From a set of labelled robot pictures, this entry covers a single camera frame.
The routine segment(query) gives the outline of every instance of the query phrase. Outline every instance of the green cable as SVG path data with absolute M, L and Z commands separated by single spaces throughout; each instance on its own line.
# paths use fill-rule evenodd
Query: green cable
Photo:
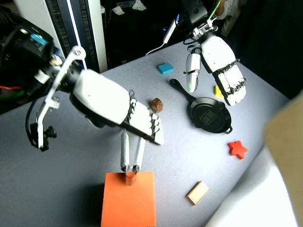
M 0 101 L 11 101 L 11 100 L 15 100 L 21 96 L 24 95 L 24 91 L 23 90 L 20 90 L 18 91 L 17 93 L 15 93 L 14 95 L 12 96 L 9 96 L 9 97 L 1 97 L 0 96 Z
M 219 5 L 220 5 L 220 3 L 221 3 L 221 1 L 220 0 L 218 0 L 218 3 L 217 3 L 217 5 L 216 5 L 216 7 L 214 8 L 214 10 L 212 11 L 212 13 L 211 13 L 211 15 L 209 16 L 209 20 L 210 20 L 210 18 L 212 18 L 213 17 L 213 15 L 214 15 L 214 13 L 216 12 L 216 10 L 218 9 L 218 7 L 219 7 Z

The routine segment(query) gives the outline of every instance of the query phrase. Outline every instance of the gray table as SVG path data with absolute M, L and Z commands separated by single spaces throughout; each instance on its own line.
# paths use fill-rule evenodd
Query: gray table
M 145 105 L 156 97 L 164 103 L 160 117 L 165 145 L 147 144 L 142 167 L 155 174 L 159 227 L 203 226 L 260 150 L 264 124 L 287 102 L 280 92 L 240 65 L 248 93 L 240 104 L 227 107 L 233 132 L 212 134 L 197 129 L 187 115 L 186 99 L 168 84 L 177 78 L 185 85 L 186 57 L 186 47 L 176 44 L 104 73 L 126 89 L 134 89 L 135 97 Z M 163 76 L 156 66 L 165 62 L 175 71 Z M 194 95 L 215 98 L 212 75 L 202 69 L 199 79 Z M 50 139 L 50 150 L 45 153 L 27 140 L 24 122 L 29 105 L 0 116 L 1 226 L 100 224 L 105 173 L 119 172 L 121 129 L 92 127 L 67 94 L 59 92 L 58 96 L 60 109 L 45 119 L 45 126 L 56 128 L 58 138 Z M 237 140 L 249 149 L 243 160 L 229 155 L 227 143 Z M 130 143 L 132 159 L 137 138 L 130 135 Z M 204 181 L 210 190 L 192 206 L 185 195 L 198 181 Z

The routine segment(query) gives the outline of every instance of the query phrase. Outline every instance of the frying pan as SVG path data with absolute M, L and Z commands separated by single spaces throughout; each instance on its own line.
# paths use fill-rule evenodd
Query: frying pan
M 176 79 L 171 79 L 169 84 L 189 101 L 190 115 L 197 128 L 213 133 L 231 133 L 232 118 L 223 102 L 213 98 L 195 98 L 187 93 Z

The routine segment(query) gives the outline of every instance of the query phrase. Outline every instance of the gray sleeve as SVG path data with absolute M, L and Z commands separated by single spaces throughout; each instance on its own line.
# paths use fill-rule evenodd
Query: gray sleeve
M 232 11 L 232 6 L 233 6 L 234 0 L 226 0 L 224 3 L 224 12 L 222 13 L 222 15 L 217 16 L 218 20 L 223 20 L 224 18 L 226 18 L 227 15 L 229 15 Z

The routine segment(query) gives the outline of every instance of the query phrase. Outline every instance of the red star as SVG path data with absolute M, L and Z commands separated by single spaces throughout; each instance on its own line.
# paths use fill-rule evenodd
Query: red star
M 244 147 L 242 144 L 241 144 L 241 141 L 238 140 L 237 142 L 233 143 L 233 142 L 230 142 L 228 144 L 229 148 L 231 149 L 230 151 L 230 155 L 235 155 L 238 157 L 238 159 L 243 159 L 245 158 L 245 155 L 244 153 L 248 151 L 248 149 L 246 147 Z

